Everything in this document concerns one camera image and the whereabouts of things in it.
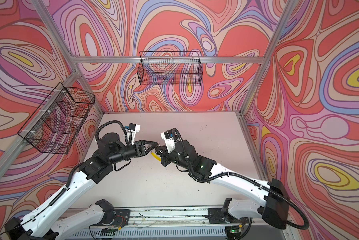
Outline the large keyring with yellow sleeve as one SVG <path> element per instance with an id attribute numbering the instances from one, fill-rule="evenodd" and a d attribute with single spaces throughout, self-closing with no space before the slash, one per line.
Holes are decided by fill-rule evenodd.
<path id="1" fill-rule="evenodd" d="M 161 158 L 160 158 L 159 155 L 157 155 L 157 154 L 154 153 L 154 152 L 151 152 L 151 155 L 152 155 L 156 160 L 158 160 L 159 162 L 161 162 Z"/>

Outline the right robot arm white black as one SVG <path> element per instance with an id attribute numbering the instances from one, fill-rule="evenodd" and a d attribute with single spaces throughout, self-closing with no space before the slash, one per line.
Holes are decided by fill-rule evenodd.
<path id="1" fill-rule="evenodd" d="M 156 147 L 155 153 L 164 167 L 175 164 L 183 168 L 193 181 L 226 187 L 248 198 L 254 205 L 245 207 L 242 201 L 227 199 L 222 208 L 224 216 L 234 219 L 262 218 L 268 225 L 281 230 L 287 226 L 299 230 L 309 228 L 307 216 L 290 200 L 281 181 L 253 179 L 199 155 L 176 128 L 161 133 L 161 138 L 165 145 Z"/>

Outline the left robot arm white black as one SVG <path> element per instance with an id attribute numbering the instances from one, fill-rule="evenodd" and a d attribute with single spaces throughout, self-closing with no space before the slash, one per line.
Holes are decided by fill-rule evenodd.
<path id="1" fill-rule="evenodd" d="M 62 240 L 74 227 L 58 223 L 58 219 L 81 196 L 99 184 L 112 171 L 118 171 L 117 163 L 131 163 L 133 158 L 148 155 L 157 142 L 135 140 L 140 126 L 120 121 L 109 121 L 95 132 L 98 149 L 92 157 L 75 166 L 67 182 L 43 204 L 22 218 L 11 218 L 4 225 L 4 234 L 11 240 Z"/>

